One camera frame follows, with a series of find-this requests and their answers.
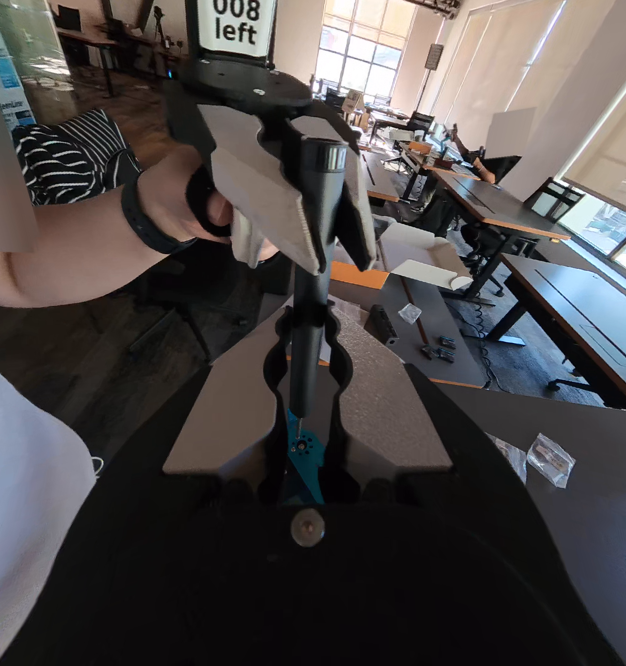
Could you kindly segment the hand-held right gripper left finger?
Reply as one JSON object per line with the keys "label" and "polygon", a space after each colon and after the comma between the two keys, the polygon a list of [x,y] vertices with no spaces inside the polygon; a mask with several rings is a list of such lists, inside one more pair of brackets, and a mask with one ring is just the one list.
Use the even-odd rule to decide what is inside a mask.
{"label": "hand-held right gripper left finger", "polygon": [[288,373],[292,314],[282,307],[213,363],[164,474],[240,479],[261,502],[279,501],[290,449],[279,386]]}

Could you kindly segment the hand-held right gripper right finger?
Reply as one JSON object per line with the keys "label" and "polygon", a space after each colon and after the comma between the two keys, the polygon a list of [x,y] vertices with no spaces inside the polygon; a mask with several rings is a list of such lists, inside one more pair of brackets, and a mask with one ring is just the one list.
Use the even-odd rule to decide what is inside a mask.
{"label": "hand-held right gripper right finger", "polygon": [[447,473],[452,461],[400,358],[333,304],[325,341],[338,385],[320,468],[325,502],[358,502],[372,481]]}

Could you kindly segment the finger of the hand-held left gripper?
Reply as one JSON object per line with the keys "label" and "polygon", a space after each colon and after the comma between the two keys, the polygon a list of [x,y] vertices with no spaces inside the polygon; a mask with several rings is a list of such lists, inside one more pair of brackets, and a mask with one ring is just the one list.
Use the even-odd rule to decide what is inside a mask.
{"label": "finger of the hand-held left gripper", "polygon": [[197,108],[216,145],[210,154],[212,180],[233,205],[235,259],[255,268],[269,241],[305,271],[319,275],[324,260],[314,247],[303,196],[284,177],[280,160],[259,144],[259,118],[227,106]]}
{"label": "finger of the hand-held left gripper", "polygon": [[376,260],[374,223],[357,134],[339,114],[303,114],[291,123],[302,135],[346,144],[344,183],[330,235],[340,241],[359,271],[370,270]]}

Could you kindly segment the dark grey electric screwdriver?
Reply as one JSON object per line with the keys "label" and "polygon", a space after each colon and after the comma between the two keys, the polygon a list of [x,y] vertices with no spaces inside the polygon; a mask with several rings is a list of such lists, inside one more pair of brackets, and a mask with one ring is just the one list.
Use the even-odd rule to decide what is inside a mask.
{"label": "dark grey electric screwdriver", "polygon": [[347,145],[339,140],[301,140],[298,183],[320,267],[312,274],[298,266],[294,274],[289,409],[296,418],[296,437],[314,405],[346,153]]}

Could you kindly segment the blue toy robot arm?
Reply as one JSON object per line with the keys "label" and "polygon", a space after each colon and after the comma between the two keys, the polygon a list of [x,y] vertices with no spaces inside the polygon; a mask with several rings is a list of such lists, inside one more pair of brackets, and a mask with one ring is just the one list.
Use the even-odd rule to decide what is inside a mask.
{"label": "blue toy robot arm", "polygon": [[282,486],[282,502],[286,505],[324,504],[318,470],[324,463],[324,446],[315,433],[298,430],[298,421],[286,411],[288,458]]}

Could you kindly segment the person's left hand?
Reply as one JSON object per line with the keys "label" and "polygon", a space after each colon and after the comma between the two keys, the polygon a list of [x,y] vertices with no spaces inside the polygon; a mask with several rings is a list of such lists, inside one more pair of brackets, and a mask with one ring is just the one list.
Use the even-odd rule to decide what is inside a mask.
{"label": "person's left hand", "polygon": [[[230,244],[230,238],[214,237],[204,230],[186,200],[186,190],[193,174],[202,166],[202,159],[192,146],[176,147],[161,162],[143,172],[138,179],[138,198],[142,211],[155,223],[158,230],[179,242],[201,238]],[[213,190],[207,202],[209,222],[217,227],[228,227],[234,220],[234,206]],[[141,270],[155,265],[165,255],[141,244],[138,247]],[[259,262],[270,260],[279,250],[265,240]]]}

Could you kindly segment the black textured block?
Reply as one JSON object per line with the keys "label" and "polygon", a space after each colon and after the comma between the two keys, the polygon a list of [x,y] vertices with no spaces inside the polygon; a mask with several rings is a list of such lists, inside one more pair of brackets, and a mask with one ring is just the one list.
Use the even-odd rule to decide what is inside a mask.
{"label": "black textured block", "polygon": [[375,337],[381,344],[392,347],[398,340],[392,321],[390,320],[384,306],[374,304],[369,311],[365,329]]}

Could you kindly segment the orange white cardboard box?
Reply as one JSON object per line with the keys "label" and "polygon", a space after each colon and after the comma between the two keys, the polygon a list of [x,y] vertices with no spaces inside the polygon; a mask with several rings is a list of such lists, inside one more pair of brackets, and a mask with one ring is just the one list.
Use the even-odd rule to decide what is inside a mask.
{"label": "orange white cardboard box", "polygon": [[431,232],[396,222],[380,235],[376,248],[373,268],[359,271],[337,245],[331,279],[376,290],[382,289],[391,274],[451,291],[466,288],[473,281],[455,246]]}

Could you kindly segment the black wristband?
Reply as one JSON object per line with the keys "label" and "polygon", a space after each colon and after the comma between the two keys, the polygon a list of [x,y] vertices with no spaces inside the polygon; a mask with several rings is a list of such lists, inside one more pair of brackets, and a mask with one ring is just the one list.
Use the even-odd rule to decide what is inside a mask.
{"label": "black wristband", "polygon": [[161,191],[157,178],[147,170],[123,186],[120,204],[129,227],[156,253],[177,254],[199,240],[181,206]]}

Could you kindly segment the grid pane window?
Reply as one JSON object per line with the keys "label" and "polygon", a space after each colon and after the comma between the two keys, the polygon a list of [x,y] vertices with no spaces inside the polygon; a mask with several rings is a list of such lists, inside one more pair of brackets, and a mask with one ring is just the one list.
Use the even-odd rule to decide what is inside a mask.
{"label": "grid pane window", "polygon": [[314,82],[390,100],[416,16],[407,1],[326,1]]}

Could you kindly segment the black sign on pole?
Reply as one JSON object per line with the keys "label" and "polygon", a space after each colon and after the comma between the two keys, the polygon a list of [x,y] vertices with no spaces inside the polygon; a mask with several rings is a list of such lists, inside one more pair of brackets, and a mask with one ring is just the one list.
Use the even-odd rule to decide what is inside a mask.
{"label": "black sign on pole", "polygon": [[441,57],[442,57],[442,52],[443,52],[444,46],[442,44],[437,44],[433,43],[429,47],[429,51],[427,54],[426,62],[425,62],[425,75],[423,78],[423,82],[421,84],[420,90],[419,90],[419,95],[417,97],[417,102],[414,107],[414,112],[418,112],[419,106],[422,102],[422,99],[424,97],[425,89],[428,83],[428,80],[431,76],[431,73],[436,71]]}

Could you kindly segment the black white striped cloth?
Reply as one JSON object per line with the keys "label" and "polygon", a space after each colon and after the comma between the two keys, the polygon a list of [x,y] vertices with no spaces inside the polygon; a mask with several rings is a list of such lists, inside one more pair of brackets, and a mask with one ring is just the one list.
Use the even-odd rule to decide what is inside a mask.
{"label": "black white striped cloth", "polygon": [[116,121],[102,109],[57,125],[16,127],[11,136],[33,206],[76,203],[142,173]]}

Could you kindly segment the person's white shirt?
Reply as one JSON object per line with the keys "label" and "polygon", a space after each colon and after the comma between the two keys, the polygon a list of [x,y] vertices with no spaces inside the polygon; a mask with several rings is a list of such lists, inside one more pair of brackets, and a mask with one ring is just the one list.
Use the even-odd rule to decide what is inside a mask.
{"label": "person's white shirt", "polygon": [[0,658],[94,485],[80,437],[0,374]]}

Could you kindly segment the black mesh back chair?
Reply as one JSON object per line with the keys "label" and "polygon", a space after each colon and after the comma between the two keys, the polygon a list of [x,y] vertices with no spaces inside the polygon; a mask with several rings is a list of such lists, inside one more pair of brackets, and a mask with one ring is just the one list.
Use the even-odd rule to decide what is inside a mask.
{"label": "black mesh back chair", "polygon": [[584,197],[584,193],[553,178],[546,181],[525,202],[525,208],[548,221],[557,222]]}

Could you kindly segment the white blue printed box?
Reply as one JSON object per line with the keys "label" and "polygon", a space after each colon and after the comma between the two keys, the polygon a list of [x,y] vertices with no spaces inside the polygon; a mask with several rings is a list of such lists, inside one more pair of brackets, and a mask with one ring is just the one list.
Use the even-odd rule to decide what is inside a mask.
{"label": "white blue printed box", "polygon": [[17,127],[35,124],[32,107],[27,100],[14,61],[0,32],[0,108],[12,132]]}

